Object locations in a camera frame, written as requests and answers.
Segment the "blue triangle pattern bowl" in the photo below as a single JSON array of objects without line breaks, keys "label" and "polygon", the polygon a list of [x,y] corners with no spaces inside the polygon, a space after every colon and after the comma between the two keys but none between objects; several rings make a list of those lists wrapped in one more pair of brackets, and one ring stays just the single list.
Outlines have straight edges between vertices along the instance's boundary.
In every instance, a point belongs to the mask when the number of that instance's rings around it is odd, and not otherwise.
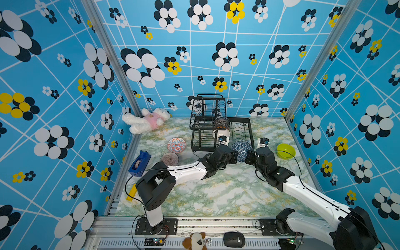
[{"label": "blue triangle pattern bowl", "polygon": [[248,151],[252,150],[253,147],[250,142],[240,140],[234,142],[231,149],[238,152],[238,155],[236,157],[236,160],[238,162],[245,162],[245,159],[248,155]]}]

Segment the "plain white bowl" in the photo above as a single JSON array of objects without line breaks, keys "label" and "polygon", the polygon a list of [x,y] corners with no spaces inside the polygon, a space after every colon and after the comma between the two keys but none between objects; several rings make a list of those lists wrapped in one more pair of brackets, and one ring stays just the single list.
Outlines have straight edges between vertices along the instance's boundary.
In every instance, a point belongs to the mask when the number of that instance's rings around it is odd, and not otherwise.
[{"label": "plain white bowl", "polygon": [[214,129],[212,131],[212,137],[219,139],[221,136],[225,136],[227,139],[230,137],[230,131],[228,129]]}]

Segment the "brown white patterned bowl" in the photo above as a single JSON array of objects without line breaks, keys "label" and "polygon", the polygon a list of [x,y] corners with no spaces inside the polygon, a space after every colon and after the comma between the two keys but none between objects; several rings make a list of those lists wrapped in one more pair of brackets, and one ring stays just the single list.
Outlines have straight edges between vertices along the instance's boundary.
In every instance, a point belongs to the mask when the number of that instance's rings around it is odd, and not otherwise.
[{"label": "brown white patterned bowl", "polygon": [[213,122],[213,129],[228,129],[230,127],[230,121],[226,117],[218,117]]}]

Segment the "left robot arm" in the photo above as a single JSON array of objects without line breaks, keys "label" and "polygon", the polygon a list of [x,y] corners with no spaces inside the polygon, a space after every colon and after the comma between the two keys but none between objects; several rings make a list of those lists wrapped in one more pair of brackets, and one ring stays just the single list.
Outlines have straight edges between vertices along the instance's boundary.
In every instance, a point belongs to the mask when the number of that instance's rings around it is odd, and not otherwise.
[{"label": "left robot arm", "polygon": [[236,164],[238,154],[238,151],[220,145],[213,153],[191,164],[167,166],[160,161],[154,165],[135,185],[149,225],[153,228],[162,226],[164,216],[161,206],[176,185],[210,178],[227,165]]}]

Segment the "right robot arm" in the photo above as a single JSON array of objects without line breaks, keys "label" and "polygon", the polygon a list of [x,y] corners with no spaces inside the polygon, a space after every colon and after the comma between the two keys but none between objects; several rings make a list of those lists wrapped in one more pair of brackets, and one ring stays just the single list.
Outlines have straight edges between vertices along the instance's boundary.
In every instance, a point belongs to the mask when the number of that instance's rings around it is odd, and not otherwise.
[{"label": "right robot arm", "polygon": [[320,219],[307,217],[286,208],[276,216],[279,233],[306,234],[336,250],[373,250],[381,244],[363,208],[339,203],[303,182],[292,171],[278,166],[269,147],[249,150],[245,163],[253,165],[270,186],[296,198],[320,216]]}]

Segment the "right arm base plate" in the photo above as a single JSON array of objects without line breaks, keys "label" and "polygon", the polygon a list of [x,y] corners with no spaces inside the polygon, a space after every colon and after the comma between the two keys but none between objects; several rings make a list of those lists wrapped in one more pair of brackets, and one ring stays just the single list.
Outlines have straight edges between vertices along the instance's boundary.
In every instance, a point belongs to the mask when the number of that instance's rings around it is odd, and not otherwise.
[{"label": "right arm base plate", "polygon": [[255,223],[255,228],[260,230],[264,236],[288,236],[297,237],[304,235],[303,233],[294,232],[289,230],[287,233],[281,233],[278,231],[275,219],[259,219]]}]

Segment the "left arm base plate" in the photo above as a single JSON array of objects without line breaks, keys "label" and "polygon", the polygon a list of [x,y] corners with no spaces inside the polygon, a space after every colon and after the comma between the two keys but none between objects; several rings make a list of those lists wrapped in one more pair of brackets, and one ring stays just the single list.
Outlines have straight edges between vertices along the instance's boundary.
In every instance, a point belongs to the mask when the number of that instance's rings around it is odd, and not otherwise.
[{"label": "left arm base plate", "polygon": [[135,235],[176,235],[178,219],[164,219],[160,224],[151,226],[146,218],[140,218],[134,226]]}]

